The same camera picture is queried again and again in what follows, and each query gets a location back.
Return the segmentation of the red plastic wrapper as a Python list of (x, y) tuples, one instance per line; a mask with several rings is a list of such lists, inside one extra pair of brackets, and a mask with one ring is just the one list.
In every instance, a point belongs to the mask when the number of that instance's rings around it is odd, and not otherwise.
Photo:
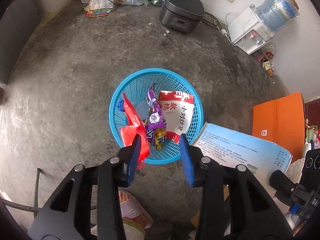
[(120, 137), (125, 147), (132, 145), (137, 134), (141, 137), (141, 150), (137, 164), (137, 168), (141, 169), (145, 166), (145, 159), (150, 154), (150, 146), (146, 135), (145, 125), (126, 94), (122, 93), (122, 95), (124, 98), (123, 109), (126, 114), (128, 124), (120, 128)]

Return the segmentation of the purple snack wrapper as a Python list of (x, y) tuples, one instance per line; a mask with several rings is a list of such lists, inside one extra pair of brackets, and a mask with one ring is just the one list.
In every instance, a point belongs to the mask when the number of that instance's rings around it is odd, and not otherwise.
[(144, 121), (147, 140), (156, 150), (161, 150), (167, 133), (167, 122), (157, 100), (155, 83), (147, 91), (146, 102), (149, 107), (149, 113)]

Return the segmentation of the light blue cardboard box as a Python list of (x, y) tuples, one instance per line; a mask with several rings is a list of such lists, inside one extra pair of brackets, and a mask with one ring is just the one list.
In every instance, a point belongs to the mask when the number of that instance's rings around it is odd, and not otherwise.
[(245, 165), (272, 197), (276, 191), (269, 184), (271, 174), (286, 173), (292, 160), (290, 152), (274, 142), (210, 123), (204, 124), (193, 146), (220, 165)]

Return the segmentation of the white red snack bag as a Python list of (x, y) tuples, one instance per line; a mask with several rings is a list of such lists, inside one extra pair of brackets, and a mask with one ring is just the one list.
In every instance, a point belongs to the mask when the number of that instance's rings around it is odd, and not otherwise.
[(166, 138), (175, 143), (190, 127), (194, 110), (194, 96), (181, 91), (160, 91), (158, 103), (167, 122)]

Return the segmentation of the pink slipper foot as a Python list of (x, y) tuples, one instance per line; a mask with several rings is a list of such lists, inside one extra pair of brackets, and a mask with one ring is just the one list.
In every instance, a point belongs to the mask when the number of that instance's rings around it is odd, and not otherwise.
[(137, 198), (123, 189), (119, 191), (119, 201), (122, 218), (132, 220), (134, 222), (141, 222), (144, 229), (153, 226), (153, 219), (142, 207)]

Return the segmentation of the blue plastic waste basket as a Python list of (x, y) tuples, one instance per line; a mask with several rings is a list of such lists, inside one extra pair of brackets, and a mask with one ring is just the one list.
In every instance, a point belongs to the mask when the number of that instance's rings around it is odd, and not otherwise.
[(198, 136), (204, 114), (191, 84), (175, 72), (149, 68), (126, 77), (112, 95), (108, 119), (119, 146), (142, 137), (138, 164), (162, 165), (180, 159), (179, 139)]

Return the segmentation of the orange cardboard box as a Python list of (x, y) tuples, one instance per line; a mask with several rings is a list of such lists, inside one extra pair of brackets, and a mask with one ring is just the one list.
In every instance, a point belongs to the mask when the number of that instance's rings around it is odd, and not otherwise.
[(296, 92), (253, 107), (252, 135), (288, 150), (292, 161), (302, 157), (305, 114), (302, 94)]

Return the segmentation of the white water dispenser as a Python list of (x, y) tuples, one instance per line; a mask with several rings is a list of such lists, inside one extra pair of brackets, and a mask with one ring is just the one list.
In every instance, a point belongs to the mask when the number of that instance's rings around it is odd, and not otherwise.
[(273, 39), (271, 31), (258, 17), (253, 4), (228, 25), (228, 32), (231, 42), (247, 55), (253, 54)]

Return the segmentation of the black rice cooker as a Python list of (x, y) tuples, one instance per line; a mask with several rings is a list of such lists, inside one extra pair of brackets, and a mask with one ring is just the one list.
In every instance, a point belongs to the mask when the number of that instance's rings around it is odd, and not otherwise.
[(205, 16), (200, 0), (165, 0), (159, 20), (172, 30), (191, 33)]

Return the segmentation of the blue water jug on dispenser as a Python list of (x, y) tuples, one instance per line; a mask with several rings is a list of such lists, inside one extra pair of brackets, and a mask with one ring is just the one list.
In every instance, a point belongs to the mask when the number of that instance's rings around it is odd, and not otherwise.
[(294, 18), (299, 17), (299, 6), (295, 0), (264, 0), (255, 12), (261, 22), (273, 33)]

